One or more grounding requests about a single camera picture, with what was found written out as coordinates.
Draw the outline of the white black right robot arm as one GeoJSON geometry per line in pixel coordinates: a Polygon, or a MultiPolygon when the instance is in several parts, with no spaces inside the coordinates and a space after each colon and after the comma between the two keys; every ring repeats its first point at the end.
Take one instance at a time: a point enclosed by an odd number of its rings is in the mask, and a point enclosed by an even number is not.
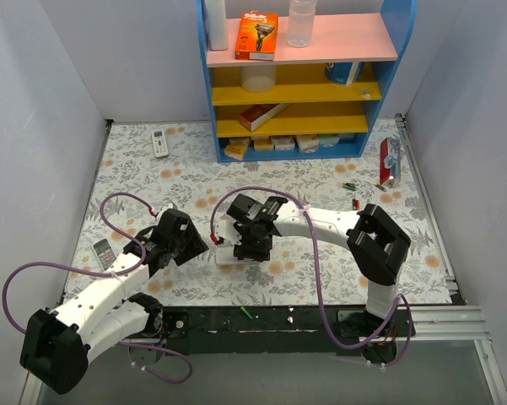
{"type": "Polygon", "coordinates": [[[381,207],[367,204],[359,211],[305,208],[289,197],[270,196],[265,202],[238,195],[229,216],[215,226],[214,240],[232,245],[224,260],[266,262],[272,238],[305,237],[340,246],[351,252],[359,271],[368,279],[364,323],[375,335],[388,333],[395,324],[399,272],[407,259],[411,240],[381,207]]]}

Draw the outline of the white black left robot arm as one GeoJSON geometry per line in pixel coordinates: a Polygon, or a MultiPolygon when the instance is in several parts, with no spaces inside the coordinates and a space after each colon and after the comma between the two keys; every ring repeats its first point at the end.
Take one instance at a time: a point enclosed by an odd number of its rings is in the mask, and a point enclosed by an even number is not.
{"type": "Polygon", "coordinates": [[[54,310],[28,320],[21,365],[58,394],[70,392],[89,364],[124,338],[158,338],[168,327],[163,306],[136,293],[170,262],[181,265],[207,250],[191,217],[174,208],[125,247],[102,277],[54,310]]]}

